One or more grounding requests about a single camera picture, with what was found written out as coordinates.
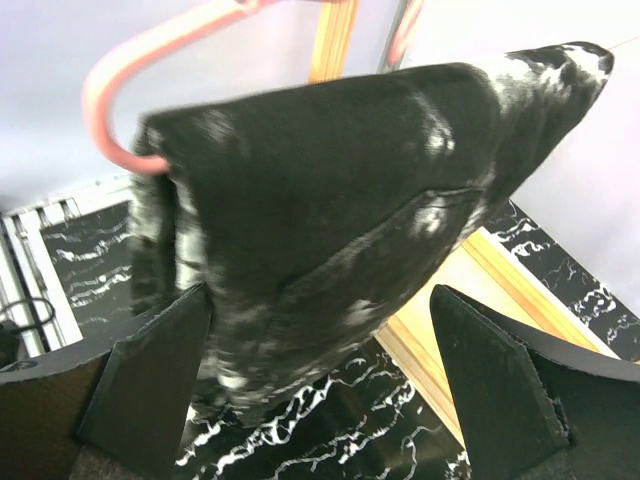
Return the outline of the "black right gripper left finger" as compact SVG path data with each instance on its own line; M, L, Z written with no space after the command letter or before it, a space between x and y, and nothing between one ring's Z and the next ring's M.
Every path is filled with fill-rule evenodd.
M1 371L1 476L168 479L211 320L202 285Z

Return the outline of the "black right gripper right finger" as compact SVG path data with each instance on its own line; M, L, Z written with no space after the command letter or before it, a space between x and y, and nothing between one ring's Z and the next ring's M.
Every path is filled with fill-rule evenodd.
M432 323L475 479L639 476L639 367L446 285Z

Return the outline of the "black white patterned trousers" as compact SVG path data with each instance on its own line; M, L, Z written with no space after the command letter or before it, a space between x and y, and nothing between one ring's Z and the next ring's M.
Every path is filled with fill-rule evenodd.
M248 426L408 302L578 125L613 54L571 42L149 113L133 144L132 309L199 283L192 395Z

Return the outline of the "pink wire hanger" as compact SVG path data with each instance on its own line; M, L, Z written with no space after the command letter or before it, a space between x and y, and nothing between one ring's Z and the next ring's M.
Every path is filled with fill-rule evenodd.
M211 1L135 36L98 61L84 82L82 107L87 130L102 155L132 173L168 172L169 165L164 158L136 156L118 144L112 134L110 115L117 91L132 75L162 57L272 4L271 1ZM358 6L357 1L322 3L309 73L311 83L334 80L343 73Z

